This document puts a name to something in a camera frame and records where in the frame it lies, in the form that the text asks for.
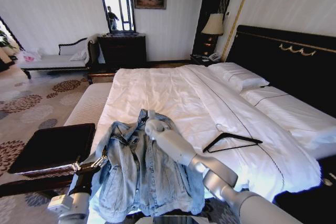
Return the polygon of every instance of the denim jacket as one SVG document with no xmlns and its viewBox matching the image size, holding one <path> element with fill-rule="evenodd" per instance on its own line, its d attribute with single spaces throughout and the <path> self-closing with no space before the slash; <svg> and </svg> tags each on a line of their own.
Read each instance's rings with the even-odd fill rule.
<svg viewBox="0 0 336 224">
<path fill-rule="evenodd" d="M 171 119 L 156 119 L 176 131 Z M 180 209 L 196 215 L 204 207 L 202 175 L 173 161 L 144 131 L 147 111 L 141 110 L 134 124 L 114 122 L 108 142 L 109 163 L 102 169 L 99 196 L 100 215 L 120 222 L 138 208 L 147 216 Z"/>
</svg>

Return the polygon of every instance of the gold wall trim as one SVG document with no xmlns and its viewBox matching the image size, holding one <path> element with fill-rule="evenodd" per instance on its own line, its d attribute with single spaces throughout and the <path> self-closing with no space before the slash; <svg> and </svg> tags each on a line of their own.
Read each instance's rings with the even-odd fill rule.
<svg viewBox="0 0 336 224">
<path fill-rule="evenodd" d="M 225 55 L 226 49 L 227 49 L 227 47 L 228 47 L 228 45 L 229 45 L 229 42 L 230 42 L 231 37 L 232 37 L 232 34 L 233 34 L 233 32 L 234 32 L 234 30 L 235 30 L 235 27 L 236 27 L 236 25 L 237 25 L 237 21 L 238 21 L 238 18 L 239 18 L 239 16 L 240 16 L 240 12 L 241 12 L 242 9 L 243 9 L 244 2 L 245 2 L 245 0 L 241 0 L 240 7 L 239 7 L 239 9 L 238 9 L 238 12 L 237 12 L 235 21 L 234 21 L 234 23 L 233 23 L 233 25 L 232 25 L 232 27 L 231 27 L 231 31 L 230 31 L 229 37 L 227 38 L 227 41 L 226 41 L 226 44 L 225 44 L 225 47 L 224 47 L 224 50 L 223 50 L 223 53 L 222 53 L 222 57 L 221 57 L 221 59 L 220 59 L 221 61 L 224 61 L 224 55 Z"/>
<path fill-rule="evenodd" d="M 303 43 L 293 42 L 293 41 L 284 40 L 284 39 L 277 39 L 277 38 L 267 37 L 267 36 L 258 35 L 258 34 L 250 34 L 250 33 L 245 33 L 243 31 L 237 31 L 237 33 L 238 34 L 251 35 L 251 36 L 255 36 L 255 37 L 259 37 L 259 38 L 263 38 L 263 39 L 271 39 L 271 40 L 284 42 L 284 43 L 288 43 L 288 44 L 293 44 L 293 45 L 297 45 L 297 46 L 302 46 L 302 47 L 309 47 L 309 48 L 322 50 L 322 51 L 326 51 L 326 52 L 333 52 L 333 53 L 336 54 L 336 50 L 333 50 L 333 49 L 330 49 L 330 48 L 318 47 L 318 46 L 313 46 L 313 45 L 309 45 L 309 44 L 303 44 Z"/>
</svg>

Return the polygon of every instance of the carpet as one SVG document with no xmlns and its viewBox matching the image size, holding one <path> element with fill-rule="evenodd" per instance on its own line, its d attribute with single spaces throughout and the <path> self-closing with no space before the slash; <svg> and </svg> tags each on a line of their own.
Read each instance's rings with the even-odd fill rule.
<svg viewBox="0 0 336 224">
<path fill-rule="evenodd" d="M 15 65 L 0 72 L 0 184 L 27 179 L 6 171 L 36 130 L 63 126 L 88 87 L 85 72 L 32 71 L 31 75 L 28 80 Z M 0 198 L 0 224 L 57 223 L 48 203 L 37 193 Z M 135 223 L 142 216 L 129 215 L 123 223 Z M 206 200 L 199 216 L 217 224 L 239 223 L 229 205 L 214 198 Z"/>
</svg>

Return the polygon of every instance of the telephone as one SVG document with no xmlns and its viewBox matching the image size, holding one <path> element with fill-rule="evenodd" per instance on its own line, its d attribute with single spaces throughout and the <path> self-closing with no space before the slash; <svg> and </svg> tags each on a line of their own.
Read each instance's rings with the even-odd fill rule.
<svg viewBox="0 0 336 224">
<path fill-rule="evenodd" d="M 218 56 L 216 53 L 213 53 L 212 55 L 209 56 L 209 60 L 211 61 L 219 61 L 220 56 Z"/>
</svg>

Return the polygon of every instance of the mirror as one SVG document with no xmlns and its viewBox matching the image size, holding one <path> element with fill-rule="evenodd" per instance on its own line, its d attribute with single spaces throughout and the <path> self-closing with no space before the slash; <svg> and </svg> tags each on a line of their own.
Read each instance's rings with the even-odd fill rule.
<svg viewBox="0 0 336 224">
<path fill-rule="evenodd" d="M 135 32 L 132 0 L 102 0 L 110 33 Z"/>
</svg>

